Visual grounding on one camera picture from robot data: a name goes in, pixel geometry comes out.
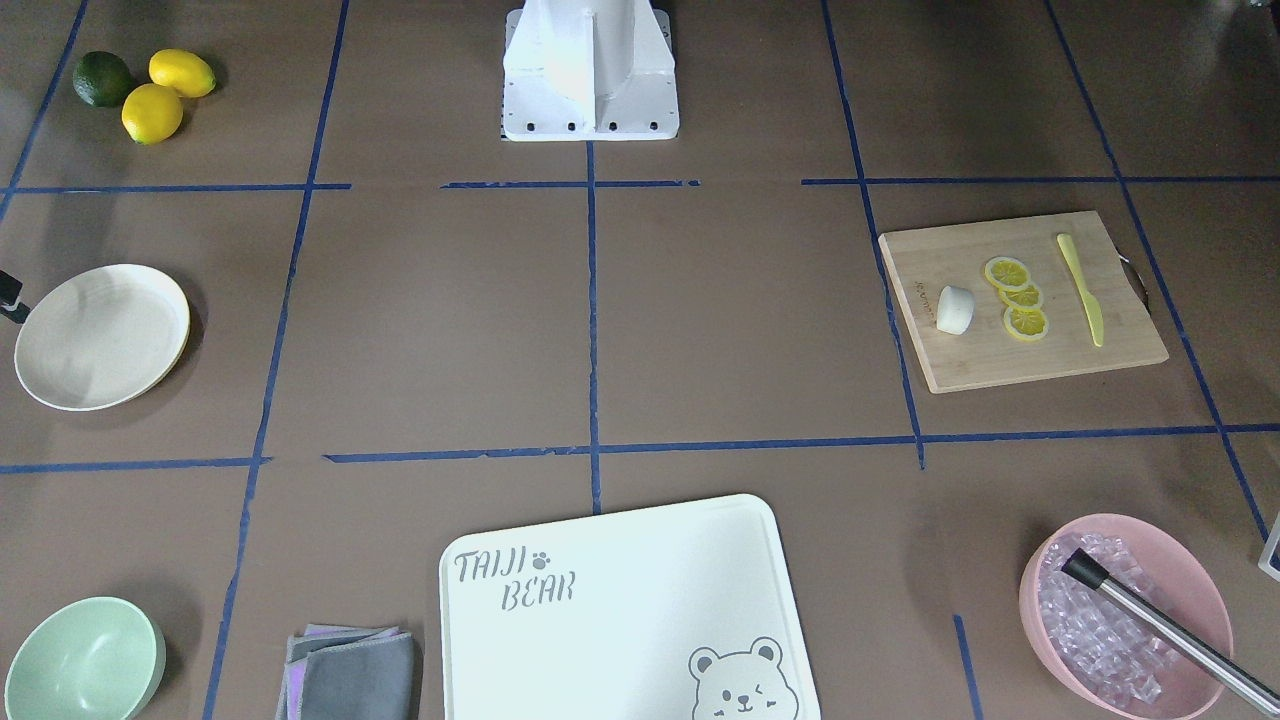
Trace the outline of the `white bear tray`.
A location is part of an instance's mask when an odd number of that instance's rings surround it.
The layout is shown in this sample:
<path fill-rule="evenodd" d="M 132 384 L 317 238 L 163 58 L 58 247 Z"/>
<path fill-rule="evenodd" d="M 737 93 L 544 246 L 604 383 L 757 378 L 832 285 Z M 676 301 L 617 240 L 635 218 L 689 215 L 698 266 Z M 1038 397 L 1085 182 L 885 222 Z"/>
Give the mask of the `white bear tray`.
<path fill-rule="evenodd" d="M 439 562 L 448 719 L 818 719 L 754 495 L 490 530 Z"/>

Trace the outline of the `cream round plate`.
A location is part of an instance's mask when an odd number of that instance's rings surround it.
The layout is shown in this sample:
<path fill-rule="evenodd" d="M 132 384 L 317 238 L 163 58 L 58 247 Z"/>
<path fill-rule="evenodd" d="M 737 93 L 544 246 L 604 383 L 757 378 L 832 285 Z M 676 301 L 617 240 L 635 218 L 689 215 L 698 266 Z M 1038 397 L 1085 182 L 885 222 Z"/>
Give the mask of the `cream round plate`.
<path fill-rule="evenodd" d="M 183 288 L 151 266 L 99 266 L 60 283 L 29 311 L 15 377 L 37 402 L 90 413 L 140 397 L 178 364 L 189 340 Z"/>

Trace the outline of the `yellow lemon lower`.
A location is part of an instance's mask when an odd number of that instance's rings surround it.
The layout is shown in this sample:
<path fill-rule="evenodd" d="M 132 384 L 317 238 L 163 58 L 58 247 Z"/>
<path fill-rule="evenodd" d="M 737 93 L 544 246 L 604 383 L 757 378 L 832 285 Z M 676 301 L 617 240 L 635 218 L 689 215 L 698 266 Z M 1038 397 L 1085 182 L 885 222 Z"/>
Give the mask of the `yellow lemon lower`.
<path fill-rule="evenodd" d="M 136 143 L 155 145 L 179 129 L 184 108 L 175 90 L 147 83 L 131 91 L 122 105 L 120 117 L 125 132 Z"/>

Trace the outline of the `yellow lemon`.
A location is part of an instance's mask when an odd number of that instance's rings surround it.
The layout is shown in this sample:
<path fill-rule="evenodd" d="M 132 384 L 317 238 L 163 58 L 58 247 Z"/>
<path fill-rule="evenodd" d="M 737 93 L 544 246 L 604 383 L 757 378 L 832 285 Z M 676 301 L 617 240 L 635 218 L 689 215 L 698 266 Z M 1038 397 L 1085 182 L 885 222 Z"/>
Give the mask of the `yellow lemon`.
<path fill-rule="evenodd" d="M 125 132 L 136 143 L 155 145 L 179 129 L 184 108 L 175 90 L 147 83 L 131 91 L 122 105 L 120 117 Z"/>
<path fill-rule="evenodd" d="M 216 73 L 207 61 L 177 47 L 159 50 L 150 58 L 148 77 L 180 97 L 205 97 L 218 86 Z"/>

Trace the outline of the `green lime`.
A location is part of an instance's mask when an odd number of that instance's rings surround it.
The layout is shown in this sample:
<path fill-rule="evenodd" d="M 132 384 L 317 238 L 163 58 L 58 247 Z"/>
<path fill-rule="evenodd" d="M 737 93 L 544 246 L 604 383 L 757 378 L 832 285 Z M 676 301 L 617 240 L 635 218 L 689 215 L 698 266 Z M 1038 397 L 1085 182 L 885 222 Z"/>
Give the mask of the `green lime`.
<path fill-rule="evenodd" d="M 114 53 L 88 51 L 76 63 L 72 87 L 92 108 L 119 108 L 134 90 L 133 73 Z"/>

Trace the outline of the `yellow lemon upper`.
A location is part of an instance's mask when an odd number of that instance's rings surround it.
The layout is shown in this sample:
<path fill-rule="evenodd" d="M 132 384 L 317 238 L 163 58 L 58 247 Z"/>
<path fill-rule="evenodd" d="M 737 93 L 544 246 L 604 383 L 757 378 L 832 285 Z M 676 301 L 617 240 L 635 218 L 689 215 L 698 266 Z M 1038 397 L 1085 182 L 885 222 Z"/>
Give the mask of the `yellow lemon upper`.
<path fill-rule="evenodd" d="M 216 73 L 207 61 L 177 47 L 159 50 L 150 58 L 148 77 L 180 97 L 205 97 L 218 86 Z"/>

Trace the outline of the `green bowl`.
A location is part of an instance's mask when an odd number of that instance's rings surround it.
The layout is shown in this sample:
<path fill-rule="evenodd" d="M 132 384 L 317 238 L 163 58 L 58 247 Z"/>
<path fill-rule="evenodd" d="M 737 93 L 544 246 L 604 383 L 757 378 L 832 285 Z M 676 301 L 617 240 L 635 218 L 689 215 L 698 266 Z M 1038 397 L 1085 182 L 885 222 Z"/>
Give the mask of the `green bowl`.
<path fill-rule="evenodd" d="M 134 719 L 166 669 L 159 625 L 111 596 L 69 603 L 17 651 L 4 685 L 9 719 Z"/>

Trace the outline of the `grey purple folded cloths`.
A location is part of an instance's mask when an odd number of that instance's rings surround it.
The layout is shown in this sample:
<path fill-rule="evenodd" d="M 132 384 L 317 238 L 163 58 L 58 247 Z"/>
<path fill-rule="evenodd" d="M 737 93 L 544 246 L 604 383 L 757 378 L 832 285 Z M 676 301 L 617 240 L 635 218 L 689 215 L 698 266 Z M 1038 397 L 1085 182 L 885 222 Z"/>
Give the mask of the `grey purple folded cloths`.
<path fill-rule="evenodd" d="M 308 625 L 285 644 L 276 719 L 408 719 L 416 648 L 399 626 Z"/>

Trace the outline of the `wooden cutting board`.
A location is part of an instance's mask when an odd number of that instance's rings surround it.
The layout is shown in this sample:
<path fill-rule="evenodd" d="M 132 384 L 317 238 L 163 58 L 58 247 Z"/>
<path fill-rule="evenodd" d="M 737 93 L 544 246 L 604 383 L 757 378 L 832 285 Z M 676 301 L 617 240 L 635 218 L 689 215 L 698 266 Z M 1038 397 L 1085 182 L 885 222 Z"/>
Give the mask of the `wooden cutting board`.
<path fill-rule="evenodd" d="M 879 247 L 933 393 L 1169 357 L 1097 211 L 895 231 Z"/>

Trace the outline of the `lemon slice top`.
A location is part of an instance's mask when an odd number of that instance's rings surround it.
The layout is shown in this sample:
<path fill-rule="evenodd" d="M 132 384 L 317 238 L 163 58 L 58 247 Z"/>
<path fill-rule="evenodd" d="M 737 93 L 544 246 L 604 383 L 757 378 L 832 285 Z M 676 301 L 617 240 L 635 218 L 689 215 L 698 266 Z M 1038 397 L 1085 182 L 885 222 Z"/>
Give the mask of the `lemon slice top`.
<path fill-rule="evenodd" d="M 1028 266 L 1016 258 L 997 256 L 983 266 L 984 278 L 998 291 L 1016 292 L 1032 282 Z"/>

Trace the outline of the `lemon slice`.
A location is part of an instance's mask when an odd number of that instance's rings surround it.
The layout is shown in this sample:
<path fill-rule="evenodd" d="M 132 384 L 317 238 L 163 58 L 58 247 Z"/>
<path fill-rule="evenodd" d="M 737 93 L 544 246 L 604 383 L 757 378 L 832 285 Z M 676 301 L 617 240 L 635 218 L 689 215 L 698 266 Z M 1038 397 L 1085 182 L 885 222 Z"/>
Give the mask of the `lemon slice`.
<path fill-rule="evenodd" d="M 1023 342 L 1036 342 L 1043 340 L 1050 332 L 1050 319 L 1041 309 L 1012 307 L 1004 309 L 1002 323 L 1005 332 Z"/>
<path fill-rule="evenodd" d="M 984 278 L 998 291 L 1016 292 L 1032 282 L 1028 266 L 1016 258 L 997 256 L 983 266 Z"/>
<path fill-rule="evenodd" d="M 1020 313 L 1039 311 L 1043 306 L 1043 295 L 1036 282 L 1019 288 L 1002 288 L 998 297 L 1007 307 Z"/>

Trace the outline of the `lemon slice bottom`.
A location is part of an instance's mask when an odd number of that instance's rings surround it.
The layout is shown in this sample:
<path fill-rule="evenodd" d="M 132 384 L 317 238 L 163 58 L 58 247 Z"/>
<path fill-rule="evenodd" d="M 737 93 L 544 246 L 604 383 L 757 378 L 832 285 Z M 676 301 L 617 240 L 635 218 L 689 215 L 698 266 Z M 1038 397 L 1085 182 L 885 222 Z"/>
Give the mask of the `lemon slice bottom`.
<path fill-rule="evenodd" d="M 1012 307 L 1004 309 L 1002 323 L 1005 332 L 1023 342 L 1036 342 L 1043 340 L 1050 332 L 1050 319 L 1041 309 Z"/>

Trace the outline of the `lemon slice middle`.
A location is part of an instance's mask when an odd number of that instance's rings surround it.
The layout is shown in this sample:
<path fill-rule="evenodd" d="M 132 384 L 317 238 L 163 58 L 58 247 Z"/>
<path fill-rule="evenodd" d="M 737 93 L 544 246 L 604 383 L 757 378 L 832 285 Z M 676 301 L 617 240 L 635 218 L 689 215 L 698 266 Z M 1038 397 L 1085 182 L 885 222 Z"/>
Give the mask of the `lemon slice middle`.
<path fill-rule="evenodd" d="M 1007 307 L 1020 313 L 1039 311 L 1043 306 L 1043 295 L 1036 282 L 1019 288 L 1002 288 L 998 297 Z"/>

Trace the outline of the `yellow plastic knife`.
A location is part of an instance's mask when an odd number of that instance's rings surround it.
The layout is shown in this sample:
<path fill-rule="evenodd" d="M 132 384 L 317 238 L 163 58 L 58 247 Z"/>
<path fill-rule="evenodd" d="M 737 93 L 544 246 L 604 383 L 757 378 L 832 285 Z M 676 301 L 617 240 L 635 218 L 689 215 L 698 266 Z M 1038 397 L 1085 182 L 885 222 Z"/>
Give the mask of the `yellow plastic knife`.
<path fill-rule="evenodd" d="M 1105 346 L 1105 319 L 1102 307 L 1100 300 L 1094 296 L 1087 283 L 1075 241 L 1069 233 L 1057 233 L 1055 236 L 1055 241 L 1059 246 L 1062 260 L 1068 266 L 1076 295 L 1080 300 L 1083 313 L 1085 314 L 1085 323 L 1091 333 L 1091 341 L 1096 348 L 1101 348 Z"/>

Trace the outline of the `pink bowl with ice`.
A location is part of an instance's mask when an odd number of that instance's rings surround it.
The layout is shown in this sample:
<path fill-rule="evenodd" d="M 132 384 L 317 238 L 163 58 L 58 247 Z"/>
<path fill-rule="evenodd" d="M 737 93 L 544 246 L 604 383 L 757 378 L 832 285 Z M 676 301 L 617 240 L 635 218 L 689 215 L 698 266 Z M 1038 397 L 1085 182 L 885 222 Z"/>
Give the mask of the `pink bowl with ice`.
<path fill-rule="evenodd" d="M 1169 533 L 1137 518 L 1093 514 L 1056 530 L 1030 555 L 1019 603 L 1041 662 L 1078 696 L 1129 719 L 1198 719 L 1224 692 L 1115 602 L 1062 571 L 1084 550 L 1124 584 L 1222 655 L 1234 635 L 1216 584 Z"/>

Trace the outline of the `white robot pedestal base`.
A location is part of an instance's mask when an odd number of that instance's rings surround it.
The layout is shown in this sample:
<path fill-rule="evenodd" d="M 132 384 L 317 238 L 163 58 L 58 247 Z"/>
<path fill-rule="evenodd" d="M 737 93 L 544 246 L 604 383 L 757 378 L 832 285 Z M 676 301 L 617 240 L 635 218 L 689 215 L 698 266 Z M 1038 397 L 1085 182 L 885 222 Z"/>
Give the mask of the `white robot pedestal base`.
<path fill-rule="evenodd" d="M 526 1 L 506 17 L 502 65 L 508 141 L 678 135 L 671 19 L 649 1 Z"/>

